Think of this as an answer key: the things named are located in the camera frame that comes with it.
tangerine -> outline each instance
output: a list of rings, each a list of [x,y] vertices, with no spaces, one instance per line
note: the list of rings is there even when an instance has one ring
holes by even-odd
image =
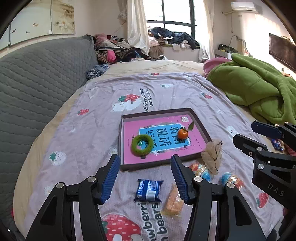
[[[188,131],[187,130],[185,130],[185,129],[180,129],[179,131],[178,131],[178,138],[180,139],[180,140],[184,140],[184,139],[186,139],[188,137]]]

pink book cover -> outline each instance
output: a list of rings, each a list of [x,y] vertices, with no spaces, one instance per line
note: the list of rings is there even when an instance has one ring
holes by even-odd
[[[177,154],[180,157],[200,153],[205,149],[205,141],[194,125],[188,138],[180,140],[177,132],[181,127],[188,128],[192,122],[190,115],[176,115],[147,120],[135,120],[124,123],[123,164],[140,164],[170,159]],[[152,151],[145,159],[131,152],[131,142],[139,134],[147,134],[153,139]],[[144,149],[147,143],[140,141],[139,149]]]

colorful candy wrapper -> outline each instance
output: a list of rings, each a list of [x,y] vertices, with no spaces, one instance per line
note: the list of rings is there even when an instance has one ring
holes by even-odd
[[[174,184],[167,198],[162,213],[168,216],[178,216],[182,210],[184,201],[181,199],[177,186]]]
[[[285,150],[285,146],[282,145],[281,141],[279,139],[275,140],[275,139],[272,139],[271,140],[271,143],[274,147],[274,149],[280,151],[280,152],[283,152]]]
[[[136,192],[135,201],[161,202],[158,195],[163,181],[138,179],[138,182],[139,186]]]
[[[193,163],[189,166],[191,170],[194,172],[196,176],[201,176],[202,178],[206,179],[208,182],[211,180],[211,176],[209,173],[208,168],[200,164],[199,162]]]
[[[224,173],[220,178],[220,181],[223,186],[227,182],[232,182],[234,183],[234,185],[237,187],[238,190],[240,190],[244,186],[243,181],[240,178],[238,178],[236,175],[231,174],[230,172]]]

strawberry with bears text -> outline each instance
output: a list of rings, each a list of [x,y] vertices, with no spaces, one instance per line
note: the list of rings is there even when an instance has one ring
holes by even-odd
[[[140,226],[123,215],[111,213],[102,222],[108,241],[143,241]]]

green blanket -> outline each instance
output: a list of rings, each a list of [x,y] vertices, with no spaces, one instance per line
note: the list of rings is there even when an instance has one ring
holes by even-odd
[[[263,122],[296,124],[296,82],[272,65],[232,54],[232,61],[212,69],[207,79],[225,91],[232,103],[249,106]]]

